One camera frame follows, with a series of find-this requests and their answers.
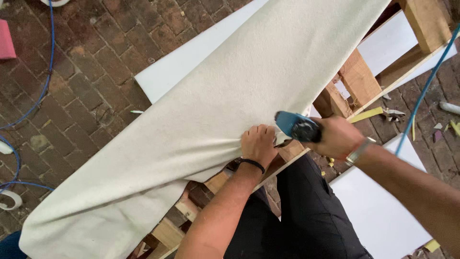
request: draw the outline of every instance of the leg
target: leg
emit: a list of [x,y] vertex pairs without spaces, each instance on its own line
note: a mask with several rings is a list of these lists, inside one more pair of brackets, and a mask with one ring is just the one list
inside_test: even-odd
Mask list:
[[370,258],[318,165],[305,155],[278,177],[282,225],[307,258]]
[[224,259],[281,258],[281,222],[271,212],[262,187],[248,199]]

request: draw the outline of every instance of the white board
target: white board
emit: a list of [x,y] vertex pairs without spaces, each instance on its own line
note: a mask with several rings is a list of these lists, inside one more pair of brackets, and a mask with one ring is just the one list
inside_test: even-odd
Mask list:
[[[401,135],[384,147],[395,152]],[[400,158],[425,171],[406,137]],[[353,224],[361,244],[375,259],[399,259],[432,239],[389,192],[355,166],[330,183]]]

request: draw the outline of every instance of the person's right hand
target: person's right hand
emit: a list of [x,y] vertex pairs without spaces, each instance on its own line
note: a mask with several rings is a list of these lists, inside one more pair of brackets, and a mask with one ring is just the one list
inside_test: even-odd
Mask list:
[[307,142],[303,144],[320,155],[335,159],[345,159],[365,139],[357,128],[342,117],[311,119],[322,126],[321,141],[319,143]]

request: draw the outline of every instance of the silver watch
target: silver watch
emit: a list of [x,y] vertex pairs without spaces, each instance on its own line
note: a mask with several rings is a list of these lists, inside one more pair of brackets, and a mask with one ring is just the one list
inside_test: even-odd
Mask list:
[[364,152],[364,150],[366,150],[366,148],[370,145],[370,144],[374,144],[376,141],[370,137],[367,137],[364,142],[353,152],[351,152],[347,157],[346,157],[346,163],[349,165],[349,166],[352,166],[356,163],[356,161],[358,160],[359,156]]

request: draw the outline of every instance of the white tape roll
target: white tape roll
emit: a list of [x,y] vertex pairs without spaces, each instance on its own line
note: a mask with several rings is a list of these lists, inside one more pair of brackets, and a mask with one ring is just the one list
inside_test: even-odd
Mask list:
[[14,193],[12,191],[4,190],[1,194],[4,194],[6,196],[10,196],[11,198],[13,198],[13,200],[15,202],[15,205],[13,207],[11,207],[11,208],[8,208],[8,205],[6,205],[4,203],[0,203],[0,209],[10,211],[10,210],[14,210],[14,209],[19,208],[19,206],[21,206],[23,204],[23,200],[21,199],[21,196],[19,196],[18,194]]

